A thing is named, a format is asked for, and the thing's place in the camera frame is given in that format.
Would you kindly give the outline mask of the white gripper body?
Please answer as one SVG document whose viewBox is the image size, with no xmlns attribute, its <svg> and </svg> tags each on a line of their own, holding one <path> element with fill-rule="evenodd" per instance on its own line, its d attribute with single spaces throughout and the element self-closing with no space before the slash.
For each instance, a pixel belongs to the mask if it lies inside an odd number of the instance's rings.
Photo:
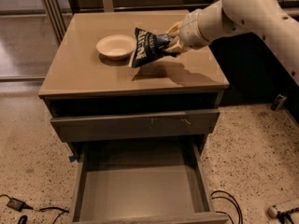
<svg viewBox="0 0 299 224">
<path fill-rule="evenodd" d="M 200 14 L 202 9 L 190 12 L 179 26 L 179 43 L 185 49 L 201 49 L 211 44 L 200 31 Z"/>
</svg>

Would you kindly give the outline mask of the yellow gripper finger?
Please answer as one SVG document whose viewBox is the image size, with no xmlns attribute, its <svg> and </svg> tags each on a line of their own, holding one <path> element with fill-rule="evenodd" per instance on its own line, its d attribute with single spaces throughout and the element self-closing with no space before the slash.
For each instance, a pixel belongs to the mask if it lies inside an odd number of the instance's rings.
<svg viewBox="0 0 299 224">
<path fill-rule="evenodd" d="M 181 25 L 181 22 L 180 21 L 177 21 L 175 24 L 173 24 L 168 30 L 167 30 L 167 34 L 170 36 L 170 37 L 176 37 L 179 35 L 179 29 L 180 29 L 180 25 Z"/>
<path fill-rule="evenodd" d="M 171 39 L 170 43 L 167 45 L 164 51 L 168 53 L 181 54 L 189 50 L 190 48 L 182 45 L 179 37 L 176 36 Z"/>
</svg>

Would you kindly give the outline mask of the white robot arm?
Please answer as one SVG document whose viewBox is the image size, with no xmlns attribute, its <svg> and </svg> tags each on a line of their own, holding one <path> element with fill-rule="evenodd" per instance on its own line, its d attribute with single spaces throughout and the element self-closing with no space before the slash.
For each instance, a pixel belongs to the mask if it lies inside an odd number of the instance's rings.
<svg viewBox="0 0 299 224">
<path fill-rule="evenodd" d="M 280 7 L 278 0 L 219 0 L 196 9 L 167 31 L 170 43 L 165 50 L 180 54 L 247 32 L 265 43 L 299 85 L 299 22 Z"/>
</svg>

